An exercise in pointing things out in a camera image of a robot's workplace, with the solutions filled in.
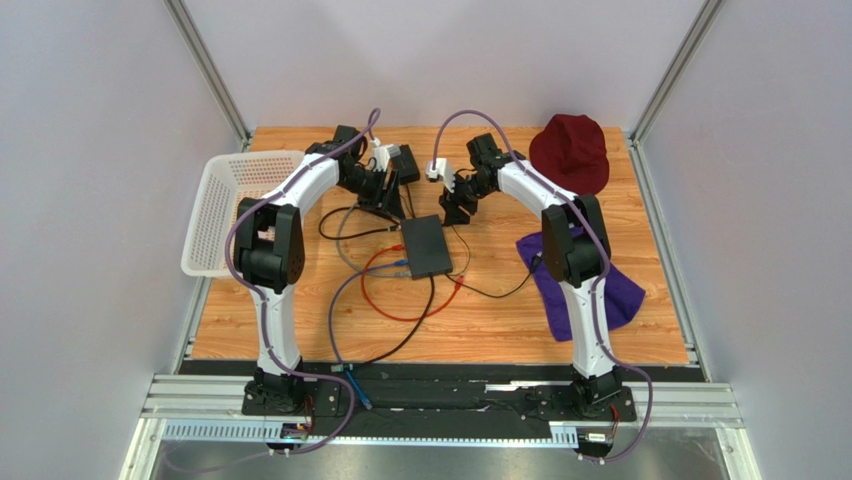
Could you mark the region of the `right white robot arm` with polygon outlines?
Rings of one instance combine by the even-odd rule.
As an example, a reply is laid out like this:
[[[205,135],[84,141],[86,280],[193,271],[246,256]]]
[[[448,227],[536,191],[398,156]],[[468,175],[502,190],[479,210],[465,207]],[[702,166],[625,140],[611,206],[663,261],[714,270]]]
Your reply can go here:
[[[609,247],[600,204],[592,195],[571,193],[538,173],[513,151],[502,152],[489,134],[467,144],[474,168],[462,176],[434,157],[425,169],[442,182],[439,203],[449,224],[466,224],[477,203],[502,192],[520,201],[541,220],[542,258],[565,298],[573,340],[573,380],[566,404],[585,418],[610,410],[622,391],[622,372],[607,333],[604,287],[610,270]]]

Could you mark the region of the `dark grey network switch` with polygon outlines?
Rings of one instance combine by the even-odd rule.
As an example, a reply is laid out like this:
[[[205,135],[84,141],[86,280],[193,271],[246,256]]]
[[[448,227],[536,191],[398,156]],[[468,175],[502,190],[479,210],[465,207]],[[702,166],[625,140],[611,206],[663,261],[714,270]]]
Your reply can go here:
[[[438,215],[403,220],[400,229],[413,280],[453,270],[444,227]]]

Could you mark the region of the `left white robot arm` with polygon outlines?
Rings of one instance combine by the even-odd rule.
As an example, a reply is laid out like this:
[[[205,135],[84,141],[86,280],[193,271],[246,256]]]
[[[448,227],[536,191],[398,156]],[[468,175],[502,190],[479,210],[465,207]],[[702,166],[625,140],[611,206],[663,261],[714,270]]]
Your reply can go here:
[[[401,219],[402,168],[413,162],[407,145],[383,144],[354,127],[311,145],[296,169],[262,198],[242,199],[226,237],[228,267],[252,291],[261,354],[246,387],[251,400],[286,411],[302,405],[305,375],[294,327],[294,290],[306,261],[303,215],[339,186],[359,205]]]

